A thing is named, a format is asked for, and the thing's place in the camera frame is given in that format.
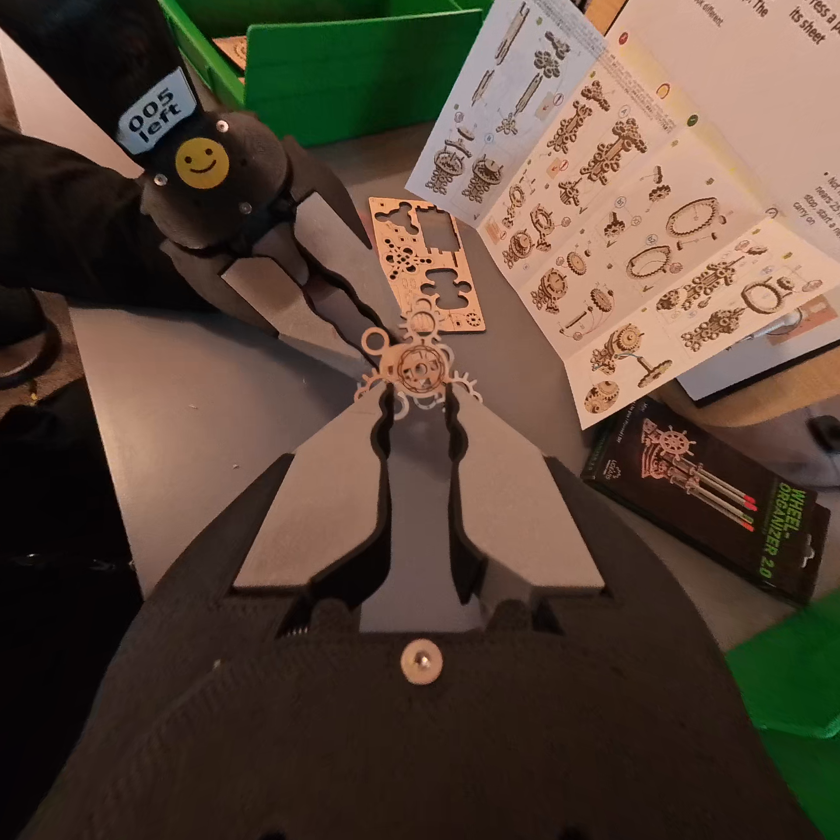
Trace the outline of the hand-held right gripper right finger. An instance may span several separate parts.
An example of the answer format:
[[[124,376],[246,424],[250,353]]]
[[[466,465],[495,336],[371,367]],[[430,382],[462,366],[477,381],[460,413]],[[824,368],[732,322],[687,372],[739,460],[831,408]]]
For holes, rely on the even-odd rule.
[[[446,395],[450,569],[461,603],[597,595],[605,583],[551,470],[556,463],[467,393]]]

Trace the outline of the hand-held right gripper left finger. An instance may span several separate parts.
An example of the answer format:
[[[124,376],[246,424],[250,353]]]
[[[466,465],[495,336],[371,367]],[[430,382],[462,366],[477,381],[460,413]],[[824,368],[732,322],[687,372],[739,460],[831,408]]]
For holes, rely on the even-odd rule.
[[[234,580],[238,593],[359,607],[391,568],[393,385],[379,384],[291,455]]]

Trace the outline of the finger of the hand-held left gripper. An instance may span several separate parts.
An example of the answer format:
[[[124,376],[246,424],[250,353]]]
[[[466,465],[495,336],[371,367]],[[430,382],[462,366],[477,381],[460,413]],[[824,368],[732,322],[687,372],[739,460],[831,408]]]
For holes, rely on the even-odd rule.
[[[394,293],[346,189],[318,189],[298,206],[292,232],[309,268],[302,291],[317,318],[359,349],[376,327],[394,338]]]
[[[369,370],[373,362],[351,342],[363,316],[348,292],[315,276],[301,287],[272,258],[240,258],[222,273],[225,285],[277,332],[278,340],[334,370]]]

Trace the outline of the wooden gear model assembly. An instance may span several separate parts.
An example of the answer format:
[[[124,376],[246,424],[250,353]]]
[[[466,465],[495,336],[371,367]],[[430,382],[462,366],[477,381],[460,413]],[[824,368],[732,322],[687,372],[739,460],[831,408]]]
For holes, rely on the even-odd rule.
[[[369,374],[362,376],[362,382],[353,396],[358,402],[365,394],[380,384],[395,388],[395,399],[399,407],[394,418],[404,418],[410,403],[429,411],[445,403],[448,385],[459,385],[479,403],[483,397],[476,389],[476,381],[455,369],[455,355],[440,339],[444,314],[432,298],[418,296],[413,305],[402,314],[399,328],[403,340],[391,343],[389,334],[383,329],[371,327],[362,334],[362,351],[378,358],[378,365]]]

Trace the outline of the person's left forearm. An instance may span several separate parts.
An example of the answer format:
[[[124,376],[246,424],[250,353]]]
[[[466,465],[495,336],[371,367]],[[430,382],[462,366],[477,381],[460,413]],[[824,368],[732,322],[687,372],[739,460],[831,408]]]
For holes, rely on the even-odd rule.
[[[140,185],[1,128],[1,282],[101,308],[215,312],[161,250]]]

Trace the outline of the black model kit box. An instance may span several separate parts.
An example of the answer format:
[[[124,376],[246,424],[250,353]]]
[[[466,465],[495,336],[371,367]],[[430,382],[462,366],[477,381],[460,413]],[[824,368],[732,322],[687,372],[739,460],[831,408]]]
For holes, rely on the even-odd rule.
[[[813,597],[830,512],[814,490],[649,397],[605,421],[583,481],[780,599]]]

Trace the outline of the laser-cut wooden part sheet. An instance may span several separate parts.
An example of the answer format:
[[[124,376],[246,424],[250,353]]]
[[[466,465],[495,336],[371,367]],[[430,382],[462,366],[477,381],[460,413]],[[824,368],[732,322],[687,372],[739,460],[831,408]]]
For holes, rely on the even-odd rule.
[[[400,309],[419,296],[444,315],[442,333],[487,329],[456,221],[423,201],[371,197],[372,230],[381,267]]]

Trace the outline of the small wooden part sheet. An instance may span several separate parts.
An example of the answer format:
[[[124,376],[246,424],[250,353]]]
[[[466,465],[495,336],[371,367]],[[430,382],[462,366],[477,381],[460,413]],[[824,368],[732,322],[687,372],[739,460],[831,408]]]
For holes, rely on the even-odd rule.
[[[245,84],[245,73],[247,67],[247,46],[246,35],[235,35],[222,38],[214,38],[216,48],[233,63],[236,68],[237,78]]]

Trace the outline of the round stand base with pole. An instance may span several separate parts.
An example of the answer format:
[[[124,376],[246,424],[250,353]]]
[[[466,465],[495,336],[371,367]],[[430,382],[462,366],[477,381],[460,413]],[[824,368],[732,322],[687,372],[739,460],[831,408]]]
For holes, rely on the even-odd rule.
[[[60,351],[60,331],[34,292],[1,287],[1,390],[10,391],[42,375]]]

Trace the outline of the folded assembly instruction leaflet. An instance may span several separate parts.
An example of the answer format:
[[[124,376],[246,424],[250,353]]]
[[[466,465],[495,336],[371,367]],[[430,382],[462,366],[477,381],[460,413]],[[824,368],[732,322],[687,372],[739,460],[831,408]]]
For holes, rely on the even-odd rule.
[[[582,429],[809,302],[792,234],[643,45],[573,2],[492,2],[406,188],[476,229]]]

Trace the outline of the green plastic container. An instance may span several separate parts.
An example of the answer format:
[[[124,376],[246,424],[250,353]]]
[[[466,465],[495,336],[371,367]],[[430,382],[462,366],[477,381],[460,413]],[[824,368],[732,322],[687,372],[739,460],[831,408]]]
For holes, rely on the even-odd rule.
[[[839,838],[839,590],[726,653],[763,746],[821,834]]]

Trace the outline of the white printed paper sheet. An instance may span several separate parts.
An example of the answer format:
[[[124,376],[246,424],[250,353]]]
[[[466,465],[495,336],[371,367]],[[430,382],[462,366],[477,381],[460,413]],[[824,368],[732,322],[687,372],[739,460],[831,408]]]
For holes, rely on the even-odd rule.
[[[838,300],[838,32],[838,1],[631,1],[607,29],[654,55],[757,177],[775,220],[833,262],[818,285],[786,260],[809,300]]]

